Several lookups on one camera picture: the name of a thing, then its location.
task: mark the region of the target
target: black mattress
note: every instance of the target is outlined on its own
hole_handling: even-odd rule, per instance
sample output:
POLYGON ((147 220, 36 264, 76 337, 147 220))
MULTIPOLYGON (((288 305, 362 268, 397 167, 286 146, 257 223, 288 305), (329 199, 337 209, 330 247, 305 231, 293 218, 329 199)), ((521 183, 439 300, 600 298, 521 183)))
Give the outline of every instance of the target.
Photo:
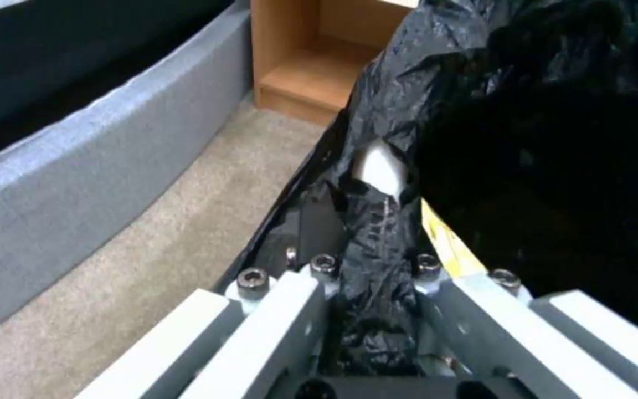
POLYGON ((27 0, 0 10, 0 150, 123 84, 233 0, 27 0))

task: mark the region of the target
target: black garbage bag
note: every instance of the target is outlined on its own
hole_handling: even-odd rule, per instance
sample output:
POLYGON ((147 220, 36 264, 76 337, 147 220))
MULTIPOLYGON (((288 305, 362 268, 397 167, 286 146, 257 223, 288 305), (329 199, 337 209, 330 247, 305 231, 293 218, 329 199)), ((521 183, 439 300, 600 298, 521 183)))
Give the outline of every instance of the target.
POLYGON ((362 182, 347 185, 344 223, 351 239, 340 263, 321 369, 354 376, 416 375, 418 306, 410 262, 420 230, 416 191, 400 204, 362 182))
MULTIPOLYGON (((359 77, 228 278, 254 264, 286 212, 329 189, 337 214, 360 232, 366 215, 347 202, 377 197, 367 190, 359 199, 344 181, 357 149, 378 137, 402 152, 420 196, 487 267, 513 270, 535 295, 582 289, 638 324, 638 1, 422 3, 359 77)), ((420 217, 416 201, 401 204, 406 226, 420 217)), ((390 245, 422 250, 403 237, 390 245)), ((405 259, 377 261, 355 249, 363 239, 349 238, 347 265, 397 268, 390 284, 403 293, 405 259)), ((348 374, 410 373, 410 295, 377 297, 384 302, 368 319, 380 308, 373 320, 383 322, 355 334, 365 331, 356 329, 364 308, 346 298, 367 295, 366 282, 342 273, 343 313, 332 327, 362 338, 342 340, 329 357, 348 374), (367 339, 380 329, 404 336, 367 339)))

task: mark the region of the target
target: white metal bar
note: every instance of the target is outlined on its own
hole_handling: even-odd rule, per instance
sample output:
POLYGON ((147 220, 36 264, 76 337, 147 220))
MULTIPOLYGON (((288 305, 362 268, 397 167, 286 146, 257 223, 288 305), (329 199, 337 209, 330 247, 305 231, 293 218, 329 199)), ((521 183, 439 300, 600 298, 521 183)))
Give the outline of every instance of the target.
POLYGON ((638 390, 638 328, 582 293, 572 291, 531 303, 548 323, 638 390))
POLYGON ((242 321, 240 303, 196 290, 76 398, 178 396, 242 321))
POLYGON ((485 274, 443 283, 423 314, 478 377, 516 374, 537 397, 638 397, 562 333, 485 274))
POLYGON ((323 288, 286 272, 181 399, 265 397, 280 374, 306 361, 326 323, 323 288))

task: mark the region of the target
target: wooden shelf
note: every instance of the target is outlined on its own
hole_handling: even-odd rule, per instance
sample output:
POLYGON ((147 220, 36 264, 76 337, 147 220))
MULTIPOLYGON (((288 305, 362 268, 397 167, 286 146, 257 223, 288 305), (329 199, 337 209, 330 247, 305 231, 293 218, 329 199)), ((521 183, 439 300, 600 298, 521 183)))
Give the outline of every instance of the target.
POLYGON ((415 0, 390 1, 250 0, 256 106, 329 124, 415 0))
MULTIPOLYGON (((303 102, 304 109, 318 107, 320 114, 333 117, 346 105, 359 73, 379 53, 379 49, 365 45, 319 37, 309 48, 296 51, 260 79, 259 87, 270 94, 266 98, 287 96, 303 102)), ((324 115, 311 120, 322 124, 330 121, 324 115)))

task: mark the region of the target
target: black plastic part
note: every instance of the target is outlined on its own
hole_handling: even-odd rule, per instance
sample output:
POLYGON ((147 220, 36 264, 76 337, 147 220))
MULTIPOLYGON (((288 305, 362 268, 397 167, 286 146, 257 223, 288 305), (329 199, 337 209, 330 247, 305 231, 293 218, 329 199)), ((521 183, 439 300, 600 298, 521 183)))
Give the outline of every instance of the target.
POLYGON ((297 263, 305 265, 316 255, 337 255, 344 251, 348 237, 334 209, 330 192, 302 204, 299 217, 297 263))
POLYGON ((268 399, 534 399, 513 378, 483 381, 451 377, 307 377, 286 376, 268 399))

